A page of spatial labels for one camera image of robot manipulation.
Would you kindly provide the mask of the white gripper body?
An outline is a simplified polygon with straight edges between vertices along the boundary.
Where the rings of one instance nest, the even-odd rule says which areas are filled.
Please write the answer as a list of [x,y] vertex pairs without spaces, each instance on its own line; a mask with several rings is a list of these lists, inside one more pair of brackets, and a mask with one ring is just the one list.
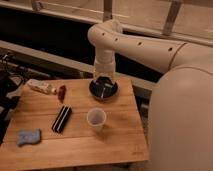
[[115,83],[115,68],[115,62],[100,63],[98,61],[95,61],[93,79],[97,80],[99,77],[107,77],[112,83]]

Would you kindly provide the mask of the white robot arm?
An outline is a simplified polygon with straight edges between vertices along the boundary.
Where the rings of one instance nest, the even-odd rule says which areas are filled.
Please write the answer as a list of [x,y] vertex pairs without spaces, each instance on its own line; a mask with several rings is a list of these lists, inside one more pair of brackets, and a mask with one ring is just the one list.
[[213,171],[213,47],[125,35],[117,20],[88,30],[95,70],[121,54],[162,74],[148,111],[150,171]]

